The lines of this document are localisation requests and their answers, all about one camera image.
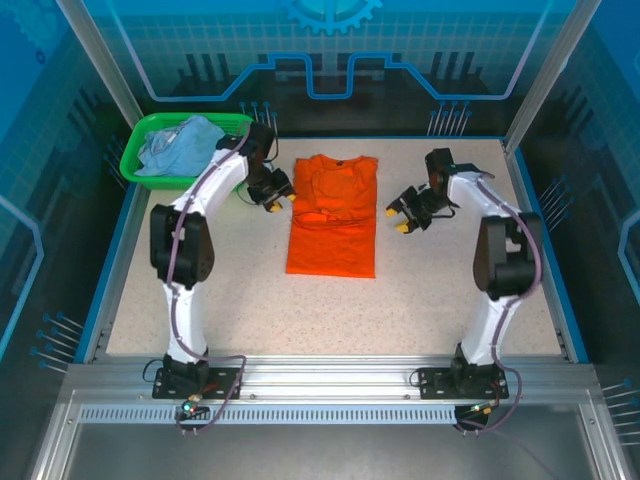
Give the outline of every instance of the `work surface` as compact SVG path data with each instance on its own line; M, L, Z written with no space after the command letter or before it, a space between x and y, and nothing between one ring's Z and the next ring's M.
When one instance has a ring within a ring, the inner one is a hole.
M493 173L492 186L516 204L498 140L281 140L277 167L292 175L296 158L379 159L376 278L285 274L291 205L267 214L233 194L211 223L216 265L205 283L203 319L211 354L451 354L479 300L472 276L477 222L459 210L426 232L402 235L402 217L386 205L427 181L424 156L450 147L457 163ZM166 352L169 321L160 280L149 263L149 211L180 195L153 191L107 347L110 355ZM558 354L542 288L516 312L505 354Z

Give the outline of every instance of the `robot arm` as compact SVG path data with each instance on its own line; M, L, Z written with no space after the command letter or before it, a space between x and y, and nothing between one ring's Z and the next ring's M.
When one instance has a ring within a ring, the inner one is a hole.
M171 205L156 205L151 211L151 265L164 282L171 322L163 367L191 384L185 387L189 392L200 390L208 374L207 363L201 360L207 355L202 282L215 261L210 230L214 215L243 181L251 198L267 211L281 208L279 197L295 197L287 175L264 163L273 139L273 131L259 123L251 124L246 139L223 137L194 184ZM175 235L180 235L178 243Z
M536 277L539 253L534 249L542 244L542 222L537 214L508 205L485 181L487 173L472 164L455 164L449 149L435 149L425 161L429 184L405 190L389 205L387 215L406 215L407 221L397 227L403 233L426 230L434 218L441 217L436 213L446 207L471 211L477 220L473 277L481 291L480 305L451 367L456 390L466 396L465 392L475 388L469 388L470 381L479 382L479 389L493 381L492 350L499 358L509 322ZM527 241L521 224L535 244Z

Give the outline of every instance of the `green basket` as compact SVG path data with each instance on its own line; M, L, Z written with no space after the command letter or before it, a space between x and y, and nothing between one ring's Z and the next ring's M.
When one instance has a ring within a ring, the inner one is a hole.
M141 119L131 132L131 138L124 149L120 160L120 172L130 182L144 185L151 190L186 190L197 177L143 177L136 175L142 166L138 160L138 152L144 144L144 137L149 132L157 132L167 127L180 125L192 115L202 115L215 123L225 133L235 134L251 117L241 113L154 113Z

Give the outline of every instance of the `light blue towel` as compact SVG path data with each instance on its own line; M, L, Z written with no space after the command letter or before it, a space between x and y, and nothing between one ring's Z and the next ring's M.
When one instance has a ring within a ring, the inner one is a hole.
M223 136L220 127L200 115L189 117L177 127L149 132L138 152L144 166L136 175L197 177Z

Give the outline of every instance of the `perforated metal strip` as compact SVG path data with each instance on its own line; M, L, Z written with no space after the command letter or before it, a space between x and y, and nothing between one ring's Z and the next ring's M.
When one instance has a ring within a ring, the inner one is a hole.
M175 405L83 405L80 423L173 424ZM218 406L211 406L214 413ZM211 410L186 424L209 421ZM230 405L220 424L409 425L454 424L450 405Z

